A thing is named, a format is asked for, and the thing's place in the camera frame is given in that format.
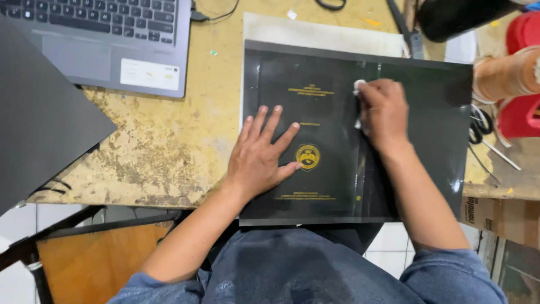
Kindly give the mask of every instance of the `worn tabletop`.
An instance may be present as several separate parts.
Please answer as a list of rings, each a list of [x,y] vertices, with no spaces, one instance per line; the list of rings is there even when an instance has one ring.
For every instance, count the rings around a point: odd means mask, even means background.
[[[198,0],[197,6],[206,15],[217,16],[230,11],[234,2]],[[99,149],[59,174],[58,178],[72,190],[64,195],[41,191],[28,201],[165,208],[200,205],[225,175],[238,134],[242,16],[253,12],[286,18],[291,8],[301,21],[398,32],[385,0],[349,1],[340,12],[324,10],[314,0],[240,0],[229,18],[192,22],[184,98],[85,87],[85,95],[113,120],[118,130]],[[443,60],[444,50],[444,44],[424,44],[427,59]],[[528,141],[519,141],[511,148],[509,156],[524,168],[521,174],[525,175],[520,175],[481,146],[475,150],[503,185],[491,186],[489,176],[469,154],[464,195],[540,198],[539,190],[531,186],[540,168],[538,157],[531,152],[538,148]],[[49,185],[64,189],[55,182]]]

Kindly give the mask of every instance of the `brown twine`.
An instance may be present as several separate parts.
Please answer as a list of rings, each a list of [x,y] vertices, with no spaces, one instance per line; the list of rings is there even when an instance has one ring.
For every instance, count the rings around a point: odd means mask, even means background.
[[[539,63],[539,46],[511,56],[482,58],[474,65],[472,89],[486,101],[540,93],[540,81],[535,76]]]

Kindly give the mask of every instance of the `gold logo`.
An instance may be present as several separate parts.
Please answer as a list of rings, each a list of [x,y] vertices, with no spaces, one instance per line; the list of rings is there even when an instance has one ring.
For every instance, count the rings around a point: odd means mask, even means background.
[[[304,171],[310,171],[317,167],[320,159],[319,150],[312,144],[303,144],[296,152],[296,161],[302,164]]]

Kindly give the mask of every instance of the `right hand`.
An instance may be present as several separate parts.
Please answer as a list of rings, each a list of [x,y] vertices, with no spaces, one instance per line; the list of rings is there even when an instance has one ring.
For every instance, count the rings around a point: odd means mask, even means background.
[[[383,155],[399,152],[410,145],[407,136],[409,106],[403,86],[390,79],[358,84],[360,121],[367,126],[366,135]]]

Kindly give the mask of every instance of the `black laminated sheet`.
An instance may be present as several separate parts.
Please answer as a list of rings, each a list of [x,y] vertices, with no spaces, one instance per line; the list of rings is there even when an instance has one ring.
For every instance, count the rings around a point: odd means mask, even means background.
[[[354,128],[353,83],[391,78],[405,88],[409,139],[459,218],[470,123],[472,66],[245,40],[243,118],[283,106],[273,141],[300,131],[280,158],[302,169],[250,202],[241,226],[399,221],[377,152]]]

